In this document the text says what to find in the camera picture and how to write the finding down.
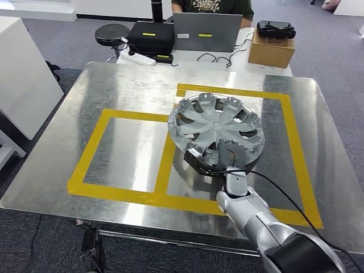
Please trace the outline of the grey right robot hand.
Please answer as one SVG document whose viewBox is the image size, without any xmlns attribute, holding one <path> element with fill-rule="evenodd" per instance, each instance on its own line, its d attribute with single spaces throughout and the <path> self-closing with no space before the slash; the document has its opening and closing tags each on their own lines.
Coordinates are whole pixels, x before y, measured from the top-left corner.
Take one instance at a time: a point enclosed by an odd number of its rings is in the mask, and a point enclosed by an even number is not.
<svg viewBox="0 0 364 273">
<path fill-rule="evenodd" d="M 245 147 L 244 145 L 233 140 L 220 139 L 217 152 L 217 167 L 218 169 L 227 167 L 245 169 L 245 167 Z"/>
</svg>

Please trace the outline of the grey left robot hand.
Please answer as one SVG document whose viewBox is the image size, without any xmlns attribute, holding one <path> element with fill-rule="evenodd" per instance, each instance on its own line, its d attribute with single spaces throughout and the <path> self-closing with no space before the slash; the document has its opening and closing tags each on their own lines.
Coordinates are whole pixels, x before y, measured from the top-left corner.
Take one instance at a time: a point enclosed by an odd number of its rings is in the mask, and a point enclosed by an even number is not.
<svg viewBox="0 0 364 273">
<path fill-rule="evenodd" d="M 95 227 L 85 227 L 80 260 L 83 272 L 109 272 L 103 238 Z"/>
</svg>

